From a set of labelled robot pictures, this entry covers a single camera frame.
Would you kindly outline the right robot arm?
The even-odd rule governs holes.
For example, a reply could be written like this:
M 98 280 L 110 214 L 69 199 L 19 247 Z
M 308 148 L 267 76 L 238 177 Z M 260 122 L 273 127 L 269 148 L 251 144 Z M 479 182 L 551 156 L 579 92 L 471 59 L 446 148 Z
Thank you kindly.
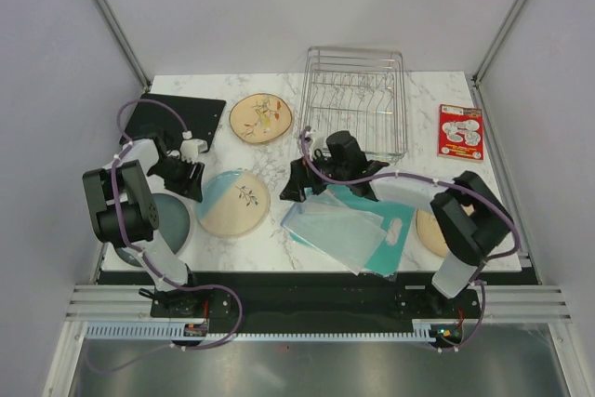
M 483 179 L 464 171 L 452 179 L 399 170 L 372 160 L 347 130 L 324 138 L 305 128 L 298 137 L 301 155 L 290 164 L 283 201 L 303 203 L 329 185 L 345 186 L 357 197 L 399 203 L 432 214 L 450 252 L 434 273 L 426 293 L 428 310 L 440 317 L 459 305 L 459 293 L 471 285 L 504 239 L 520 238 L 512 217 Z

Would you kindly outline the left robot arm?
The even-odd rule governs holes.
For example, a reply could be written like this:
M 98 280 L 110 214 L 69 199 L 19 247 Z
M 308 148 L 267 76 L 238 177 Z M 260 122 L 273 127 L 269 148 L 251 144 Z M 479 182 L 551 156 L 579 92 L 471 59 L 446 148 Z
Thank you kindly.
M 190 268 L 171 250 L 160 232 L 160 217 L 149 179 L 157 177 L 177 196 L 200 203 L 205 165 L 200 155 L 207 142 L 190 131 L 180 147 L 168 150 L 158 136 L 128 139 L 107 165 L 85 172 L 83 186 L 97 239 L 122 249 L 151 276 L 157 292 L 173 290 L 172 306 L 184 316 L 196 315 L 204 294 L 194 288 Z

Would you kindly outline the blue and beige plate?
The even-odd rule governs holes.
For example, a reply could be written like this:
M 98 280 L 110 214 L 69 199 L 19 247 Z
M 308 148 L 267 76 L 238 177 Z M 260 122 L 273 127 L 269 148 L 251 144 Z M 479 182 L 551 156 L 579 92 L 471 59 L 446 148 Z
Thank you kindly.
M 246 170 L 230 170 L 206 183 L 195 215 L 208 233 L 235 238 L 259 226 L 270 205 L 269 189 L 259 177 Z

